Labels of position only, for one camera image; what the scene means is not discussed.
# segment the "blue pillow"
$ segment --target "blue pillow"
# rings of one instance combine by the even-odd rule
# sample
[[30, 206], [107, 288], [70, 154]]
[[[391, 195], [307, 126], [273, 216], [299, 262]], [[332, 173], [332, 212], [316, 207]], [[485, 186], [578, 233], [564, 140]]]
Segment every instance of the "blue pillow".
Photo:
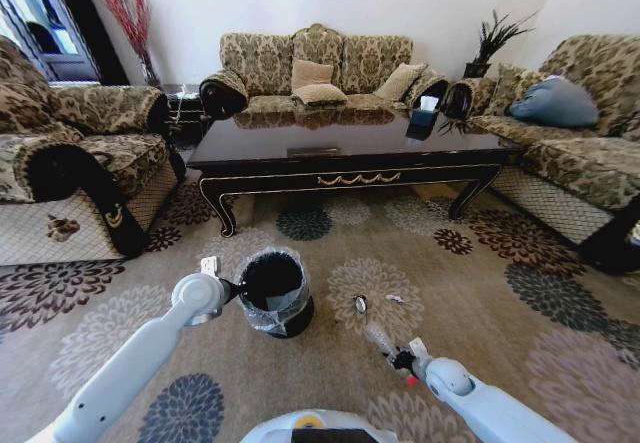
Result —
[[584, 128], [598, 123], [598, 107], [587, 91], [562, 77], [533, 85], [509, 109], [519, 120], [558, 128]]

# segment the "red dried branches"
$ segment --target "red dried branches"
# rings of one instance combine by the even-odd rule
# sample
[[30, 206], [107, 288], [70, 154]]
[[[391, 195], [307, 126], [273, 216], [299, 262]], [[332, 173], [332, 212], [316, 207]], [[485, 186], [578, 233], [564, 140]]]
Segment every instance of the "red dried branches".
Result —
[[142, 61], [149, 58], [147, 40], [151, 23], [149, 0], [103, 0]]

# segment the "black trash can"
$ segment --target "black trash can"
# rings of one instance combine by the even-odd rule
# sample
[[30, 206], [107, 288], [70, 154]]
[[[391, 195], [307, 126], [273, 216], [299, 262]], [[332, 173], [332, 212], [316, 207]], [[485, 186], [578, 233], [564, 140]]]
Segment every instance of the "black trash can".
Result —
[[240, 265], [235, 281], [251, 288], [240, 295], [240, 304], [254, 329], [275, 338], [292, 338], [311, 322], [313, 298], [297, 252], [266, 248]]

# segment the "dark wooden coffee table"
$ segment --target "dark wooden coffee table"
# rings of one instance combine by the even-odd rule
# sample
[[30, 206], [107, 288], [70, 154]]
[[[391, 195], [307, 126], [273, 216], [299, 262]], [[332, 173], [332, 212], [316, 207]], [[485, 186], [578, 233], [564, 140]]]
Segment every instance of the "dark wooden coffee table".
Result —
[[466, 206], [522, 152], [489, 133], [465, 133], [443, 115], [430, 127], [406, 112], [314, 112], [216, 121], [187, 166], [202, 171], [202, 196], [235, 232], [226, 195], [318, 191], [423, 183], [468, 182], [449, 209]]

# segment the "wall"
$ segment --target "wall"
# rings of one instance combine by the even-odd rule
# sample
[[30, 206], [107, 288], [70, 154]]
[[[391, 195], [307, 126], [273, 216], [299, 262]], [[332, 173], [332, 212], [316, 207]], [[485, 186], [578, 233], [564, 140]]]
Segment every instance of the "wall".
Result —
[[[141, 83], [137, 60], [100, 0], [93, 0], [131, 81]], [[514, 17], [546, 0], [151, 0], [151, 53], [164, 83], [197, 83], [220, 68], [218, 41], [229, 31], [289, 34], [320, 22], [346, 34], [403, 34], [414, 40], [414, 60], [452, 78], [477, 52], [479, 24], [491, 10]], [[524, 38], [498, 55], [512, 61]]]
[[640, 34], [640, 0], [547, 0], [516, 63], [538, 68], [566, 37], [582, 33]]

